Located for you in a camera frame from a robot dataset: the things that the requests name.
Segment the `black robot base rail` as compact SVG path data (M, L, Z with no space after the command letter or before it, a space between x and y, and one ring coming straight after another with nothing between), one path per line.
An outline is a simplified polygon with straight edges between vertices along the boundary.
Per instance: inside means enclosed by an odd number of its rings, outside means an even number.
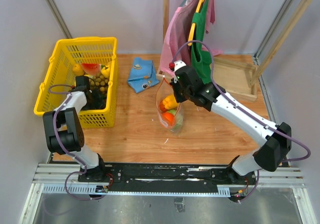
M80 168L77 181L97 184L92 197L108 192L132 195L225 196L242 201L256 186L258 174L240 176L230 166L108 164L93 169Z

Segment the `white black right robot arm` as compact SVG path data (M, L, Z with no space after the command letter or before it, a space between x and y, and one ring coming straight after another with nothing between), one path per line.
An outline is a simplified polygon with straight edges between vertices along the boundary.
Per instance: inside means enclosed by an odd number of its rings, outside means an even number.
M291 150L291 127L280 125L257 115L238 102L223 87L214 82L204 83L191 66L175 68L170 81L176 101L186 100L213 112L240 128L258 145L258 149L236 156L226 167L224 175L237 184L256 170L274 172Z

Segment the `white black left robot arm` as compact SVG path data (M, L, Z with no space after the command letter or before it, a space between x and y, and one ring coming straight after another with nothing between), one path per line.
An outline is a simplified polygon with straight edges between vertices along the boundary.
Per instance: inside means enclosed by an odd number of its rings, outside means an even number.
M56 84L48 88L50 94L65 94L66 98L53 111L43 114L47 148L51 153L67 155L80 164L78 181L103 181L107 169L101 156L85 144L84 132L79 119L81 110L100 110L106 106L105 97L90 85L91 78L77 76L75 86L69 91L53 91L54 87L68 87Z

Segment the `green cabbage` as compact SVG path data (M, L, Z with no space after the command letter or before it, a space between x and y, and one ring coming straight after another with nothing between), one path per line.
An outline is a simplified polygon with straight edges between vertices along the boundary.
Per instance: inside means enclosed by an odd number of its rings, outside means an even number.
M179 132L181 130L182 124L183 124L183 119L184 119L183 114L181 114L180 111L177 111L174 109L168 110L168 113L170 113L174 117L174 119L173 119L174 123L173 123L170 130L172 132Z

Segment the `yellow bell pepper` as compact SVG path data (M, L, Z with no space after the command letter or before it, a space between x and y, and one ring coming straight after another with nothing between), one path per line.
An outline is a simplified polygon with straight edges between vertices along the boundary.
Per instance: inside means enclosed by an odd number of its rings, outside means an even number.
M106 79L109 79L111 75L111 62L108 62L106 65L101 65L100 72Z
M162 102L167 110L175 109L178 107L178 103L175 99L174 94L170 94L170 95L166 96L162 100Z

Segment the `clear zip bag orange zipper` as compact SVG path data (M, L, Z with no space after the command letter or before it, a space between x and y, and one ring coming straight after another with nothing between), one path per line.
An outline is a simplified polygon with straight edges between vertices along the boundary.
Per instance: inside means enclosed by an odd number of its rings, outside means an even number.
M160 125L177 134L182 129L184 113L182 104L174 96L173 87L163 76L155 95L155 105Z

